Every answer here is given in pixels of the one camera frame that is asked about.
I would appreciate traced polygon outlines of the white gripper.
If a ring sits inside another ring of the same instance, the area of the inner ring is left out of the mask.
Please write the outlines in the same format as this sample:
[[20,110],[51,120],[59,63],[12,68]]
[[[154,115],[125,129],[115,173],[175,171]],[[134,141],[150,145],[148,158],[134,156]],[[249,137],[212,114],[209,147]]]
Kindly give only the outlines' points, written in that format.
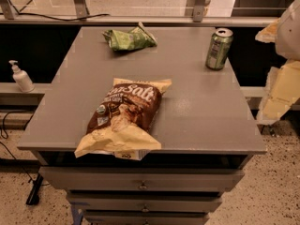
[[300,98],[300,0],[259,31],[257,41],[275,43],[277,54],[288,60],[281,68],[271,67],[256,115],[260,125],[273,125]]

